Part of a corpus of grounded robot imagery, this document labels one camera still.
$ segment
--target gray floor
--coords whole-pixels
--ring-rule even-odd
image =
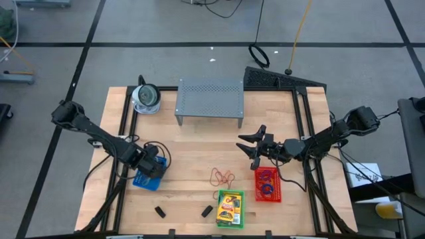
[[[99,0],[73,0],[69,9],[21,8],[21,42],[84,42]],[[425,42],[425,2],[392,0],[412,42]],[[211,6],[230,13],[238,2]],[[266,0],[259,41],[291,42],[307,0]],[[255,39],[260,1],[245,0],[230,19],[179,0],[107,0],[94,42],[250,42]],[[10,8],[7,0],[0,5]],[[384,1],[314,1],[301,42],[402,42]],[[271,71],[283,72],[291,48],[264,48]],[[15,117],[2,129],[0,143],[0,237],[13,238],[34,187],[54,126],[50,113],[68,91],[81,48],[21,47],[36,66],[34,85],[0,84],[0,102],[13,106]],[[425,48],[416,48],[425,62]],[[73,100],[99,123],[110,86],[134,85],[143,74],[148,82],[175,86],[177,79],[241,78],[256,67],[245,47],[91,48]],[[0,71],[22,70],[10,56]],[[328,85],[329,107],[343,116],[357,106],[377,114],[397,108],[399,98],[424,95],[405,48],[298,48],[294,76]],[[366,137],[350,137],[346,151],[363,162],[377,162],[385,175],[410,171],[398,116],[382,121]],[[86,137],[62,132],[27,236],[70,233],[82,196],[92,149]]]

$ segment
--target black metal frame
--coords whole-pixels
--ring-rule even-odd
[[[125,128],[126,128],[126,121],[128,118],[128,112],[129,112],[129,106],[130,106],[130,101],[131,101],[131,93],[133,92],[133,90],[136,88],[137,86],[128,86],[127,90],[126,90],[126,98],[124,101],[124,108],[123,108],[123,112],[122,112],[122,117],[121,117],[121,122],[120,122],[120,129],[119,129],[119,134],[122,135],[124,134]],[[159,90],[161,91],[177,91],[177,86],[158,86]],[[297,121],[297,129],[298,129],[298,134],[299,137],[303,137],[304,135],[304,129],[303,129],[303,122],[302,122],[302,118],[301,118],[301,110],[299,108],[299,101],[298,101],[298,93],[300,93],[302,95],[302,99],[303,99],[303,104],[304,104],[304,108],[305,108],[305,116],[307,118],[307,124],[308,124],[308,128],[309,128],[309,134],[313,135],[314,134],[314,128],[313,128],[313,119],[311,117],[311,112],[310,112],[310,107],[309,107],[309,102],[308,102],[308,97],[307,97],[307,90],[305,86],[302,87],[273,87],[273,86],[255,86],[255,87],[249,87],[249,86],[245,86],[244,91],[286,91],[286,92],[291,92],[292,93],[292,99],[294,101],[294,110],[295,110],[295,115],[296,115],[296,121]],[[131,124],[130,124],[130,130],[129,130],[129,135],[133,135],[135,133],[135,128],[136,128],[136,123],[137,123],[137,112],[135,112],[133,110],[133,115],[131,117]],[[309,164],[306,165],[307,166],[307,170],[311,170]],[[324,177],[323,177],[323,171],[321,169],[321,164],[319,161],[315,161],[315,166],[317,167],[317,180],[319,182],[319,187],[321,189],[321,191],[323,192],[323,194],[327,197],[326,194],[326,188],[325,188],[325,181],[324,181]],[[128,168],[124,167],[122,169],[122,176],[126,177],[128,175]],[[112,169],[111,170],[111,174],[110,174],[110,181],[108,183],[108,191],[107,191],[107,196],[110,195],[110,193],[112,192],[112,189],[114,188],[115,185],[115,180],[116,180],[116,174],[115,171]],[[121,215],[122,215],[122,207],[124,205],[124,197],[125,197],[125,191],[126,191],[126,187],[124,187],[122,189],[122,191],[120,192],[120,194],[118,195],[118,202],[117,202],[117,208],[116,208],[116,213],[115,213],[115,217],[114,217],[114,226],[113,226],[113,231],[114,232],[119,232],[120,229],[120,222],[121,222]],[[317,209],[317,201],[315,198],[315,195],[313,193],[313,191],[311,189],[308,190],[309,192],[309,201],[310,201],[310,206],[311,206],[311,215],[312,215],[312,219],[313,219],[313,225],[314,225],[314,230],[315,230],[315,234],[320,234],[322,233],[321,231],[321,224],[320,224],[320,219],[319,219],[319,212]],[[325,212],[325,218],[326,218],[326,225],[327,225],[327,231],[330,233],[333,233],[333,223],[332,220],[330,218],[330,216],[328,215],[328,213],[326,211]],[[105,216],[102,219],[102,223],[101,223],[101,227],[100,227],[100,231],[101,232],[105,232],[107,225],[108,225],[108,219],[109,219],[109,212],[105,214]]]

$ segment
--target green box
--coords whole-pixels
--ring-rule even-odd
[[[221,196],[223,196],[225,193],[240,195],[242,197],[242,202],[241,202],[242,206],[240,207],[240,224],[232,224],[230,226],[228,224],[217,224],[217,226],[219,228],[244,229],[244,224],[245,224],[245,194],[244,194],[244,191],[219,189],[218,190],[218,200],[217,200],[218,204],[220,204]]]

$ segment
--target black small block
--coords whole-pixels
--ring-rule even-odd
[[[291,69],[286,69],[285,70],[285,75],[287,75],[287,76],[292,75],[292,70]]]
[[[210,212],[213,210],[213,207],[212,206],[207,206],[207,208],[202,212],[202,216],[203,217],[207,217],[208,216],[208,214],[210,214]]]
[[[157,207],[155,207],[155,211],[157,212],[157,214],[161,217],[161,218],[165,218],[165,213],[164,213],[164,211],[162,211],[162,209],[159,207],[159,206],[157,206]]]

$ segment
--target perforated metal platform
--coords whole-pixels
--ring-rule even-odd
[[[244,83],[229,79],[180,79],[175,116],[179,125],[183,116],[244,118]]]

